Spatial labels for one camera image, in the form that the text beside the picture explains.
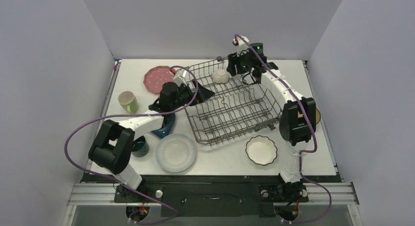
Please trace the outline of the small white cup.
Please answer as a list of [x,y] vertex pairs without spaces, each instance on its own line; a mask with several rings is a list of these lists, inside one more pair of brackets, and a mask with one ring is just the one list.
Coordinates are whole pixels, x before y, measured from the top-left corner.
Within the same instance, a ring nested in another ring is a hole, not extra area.
[[212,73],[211,77],[214,83],[226,84],[230,80],[231,75],[225,69],[218,69]]

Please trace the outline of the pink polka dot plate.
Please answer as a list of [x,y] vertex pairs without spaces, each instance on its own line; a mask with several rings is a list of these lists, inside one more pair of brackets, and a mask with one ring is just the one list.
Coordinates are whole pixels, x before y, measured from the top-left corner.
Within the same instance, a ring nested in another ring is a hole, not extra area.
[[157,66],[145,73],[143,84],[149,92],[159,94],[164,83],[173,81],[173,76],[169,66]]

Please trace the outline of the blue leaf-shaped plate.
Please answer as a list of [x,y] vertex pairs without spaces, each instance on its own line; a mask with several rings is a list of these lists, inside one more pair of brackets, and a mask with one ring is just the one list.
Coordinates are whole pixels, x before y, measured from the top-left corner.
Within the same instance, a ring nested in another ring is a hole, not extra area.
[[156,137],[163,139],[164,137],[168,136],[171,133],[175,120],[176,120],[176,115],[174,113],[165,115],[163,117],[161,128],[153,130],[151,133],[155,135]]

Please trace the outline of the white deep plate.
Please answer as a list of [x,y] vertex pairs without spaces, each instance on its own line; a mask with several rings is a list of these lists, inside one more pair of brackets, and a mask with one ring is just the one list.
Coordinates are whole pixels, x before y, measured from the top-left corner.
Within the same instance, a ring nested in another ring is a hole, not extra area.
[[196,156],[195,141],[183,134],[171,134],[164,137],[155,151],[158,165],[170,173],[185,171],[194,163]]

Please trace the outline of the light green mug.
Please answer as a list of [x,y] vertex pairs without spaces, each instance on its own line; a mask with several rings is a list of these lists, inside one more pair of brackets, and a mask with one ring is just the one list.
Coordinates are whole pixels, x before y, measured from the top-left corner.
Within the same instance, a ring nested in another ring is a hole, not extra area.
[[127,113],[134,114],[138,110],[138,102],[133,92],[123,91],[119,94],[117,99],[120,106]]

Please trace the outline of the white fluted bowl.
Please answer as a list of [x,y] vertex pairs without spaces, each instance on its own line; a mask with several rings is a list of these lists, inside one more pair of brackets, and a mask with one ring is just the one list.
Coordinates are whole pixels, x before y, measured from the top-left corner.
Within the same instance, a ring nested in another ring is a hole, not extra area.
[[256,165],[266,166],[277,158],[277,147],[267,136],[255,136],[246,143],[245,153]]

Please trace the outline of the dark green mug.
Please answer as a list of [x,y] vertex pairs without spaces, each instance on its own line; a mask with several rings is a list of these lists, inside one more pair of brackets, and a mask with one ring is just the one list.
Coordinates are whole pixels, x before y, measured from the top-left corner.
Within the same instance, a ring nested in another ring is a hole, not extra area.
[[133,142],[131,154],[137,158],[144,157],[149,151],[149,145],[144,136],[140,136]]

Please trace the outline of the brown floral mug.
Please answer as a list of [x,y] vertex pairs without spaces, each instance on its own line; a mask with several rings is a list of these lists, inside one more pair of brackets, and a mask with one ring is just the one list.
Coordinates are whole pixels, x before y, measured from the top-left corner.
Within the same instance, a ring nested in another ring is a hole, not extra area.
[[320,123],[321,118],[322,118],[322,116],[321,116],[320,110],[318,108],[316,108],[316,124]]

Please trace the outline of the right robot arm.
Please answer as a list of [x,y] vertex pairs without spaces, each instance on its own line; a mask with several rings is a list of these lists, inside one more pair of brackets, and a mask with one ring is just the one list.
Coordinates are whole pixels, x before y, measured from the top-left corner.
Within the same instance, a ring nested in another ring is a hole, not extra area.
[[228,55],[227,72],[231,76],[249,75],[253,84],[260,84],[274,94],[282,107],[278,130],[287,142],[288,157],[282,162],[279,176],[283,182],[276,186],[276,193],[283,202],[294,202],[304,193],[303,156],[316,152],[318,146],[316,102],[294,89],[278,66],[267,61],[263,43],[251,44],[242,36],[236,36],[232,43],[237,51]]

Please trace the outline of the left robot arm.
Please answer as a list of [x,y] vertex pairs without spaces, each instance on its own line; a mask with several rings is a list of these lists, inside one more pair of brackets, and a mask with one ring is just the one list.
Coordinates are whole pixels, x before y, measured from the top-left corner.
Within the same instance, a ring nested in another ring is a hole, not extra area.
[[186,83],[164,83],[158,99],[149,105],[143,116],[120,122],[110,119],[104,121],[92,143],[88,158],[128,186],[127,196],[135,202],[143,200],[146,195],[146,188],[141,184],[142,176],[130,164],[135,135],[142,136],[160,129],[171,112],[203,103],[215,95],[215,92],[196,80],[192,80],[192,83],[195,90]]

